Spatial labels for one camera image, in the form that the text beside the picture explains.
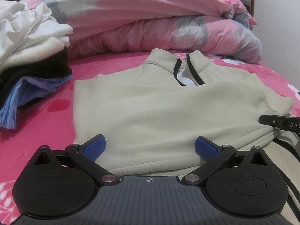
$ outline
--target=crosshair symbol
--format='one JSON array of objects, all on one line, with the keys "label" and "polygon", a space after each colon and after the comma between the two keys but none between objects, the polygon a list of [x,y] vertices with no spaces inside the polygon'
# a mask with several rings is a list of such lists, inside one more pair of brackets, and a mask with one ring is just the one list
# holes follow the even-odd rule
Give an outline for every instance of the crosshair symbol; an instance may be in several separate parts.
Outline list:
[{"label": "crosshair symbol", "polygon": [[145,179],[148,183],[152,183],[153,181],[155,181],[153,178],[147,178]]}]

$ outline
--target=black object behind clothes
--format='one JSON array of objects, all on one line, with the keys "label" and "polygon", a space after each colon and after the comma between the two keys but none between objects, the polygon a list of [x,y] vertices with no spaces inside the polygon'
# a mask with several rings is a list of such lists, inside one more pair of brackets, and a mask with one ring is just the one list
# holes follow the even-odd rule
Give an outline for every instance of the black object behind clothes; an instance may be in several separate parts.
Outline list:
[{"label": "black object behind clothes", "polygon": [[66,77],[72,73],[67,61],[67,50],[64,48],[62,51],[36,63],[5,69],[0,73],[0,109],[2,109],[7,96],[19,79],[25,76],[41,79]]}]

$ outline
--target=stack of folded clothes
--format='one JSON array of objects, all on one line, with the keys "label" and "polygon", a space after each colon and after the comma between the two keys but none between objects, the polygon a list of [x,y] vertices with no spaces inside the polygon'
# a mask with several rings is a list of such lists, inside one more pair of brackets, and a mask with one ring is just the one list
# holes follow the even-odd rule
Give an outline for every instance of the stack of folded clothes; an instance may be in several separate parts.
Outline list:
[{"label": "stack of folded clothes", "polygon": [[17,108],[72,79],[66,48],[73,32],[41,3],[0,1],[0,127],[14,129]]}]

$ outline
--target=pink bed sheet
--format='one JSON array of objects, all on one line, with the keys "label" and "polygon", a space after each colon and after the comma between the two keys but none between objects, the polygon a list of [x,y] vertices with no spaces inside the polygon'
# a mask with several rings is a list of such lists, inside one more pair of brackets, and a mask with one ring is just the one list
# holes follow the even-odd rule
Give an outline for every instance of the pink bed sheet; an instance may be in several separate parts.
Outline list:
[{"label": "pink bed sheet", "polygon": [[[185,53],[175,53],[180,58]],[[90,79],[99,73],[110,74],[139,66],[149,53],[122,53],[97,55],[72,61],[74,80]],[[256,73],[263,83],[282,96],[294,98],[291,110],[300,117],[300,96],[290,85],[269,67],[258,64],[245,64],[241,61],[207,56],[215,64],[247,70]],[[53,150],[64,149],[73,143],[75,131],[72,121],[74,81],[60,86],[41,102],[17,114],[15,130],[0,129],[0,221],[12,223],[19,212],[12,199],[12,187],[20,172],[41,145]]]}]

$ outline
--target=silver screw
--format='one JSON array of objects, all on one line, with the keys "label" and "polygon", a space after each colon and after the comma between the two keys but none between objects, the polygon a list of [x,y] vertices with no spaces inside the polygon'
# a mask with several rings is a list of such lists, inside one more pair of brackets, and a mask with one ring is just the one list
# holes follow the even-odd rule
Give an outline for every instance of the silver screw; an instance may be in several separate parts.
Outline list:
[{"label": "silver screw", "polygon": [[102,181],[106,182],[106,183],[111,183],[113,181],[115,181],[117,179],[117,177],[115,175],[111,175],[111,174],[106,174],[102,177]]},{"label": "silver screw", "polygon": [[186,181],[189,181],[189,182],[196,182],[199,180],[199,176],[196,174],[188,174],[188,175],[185,175],[184,178]]}]

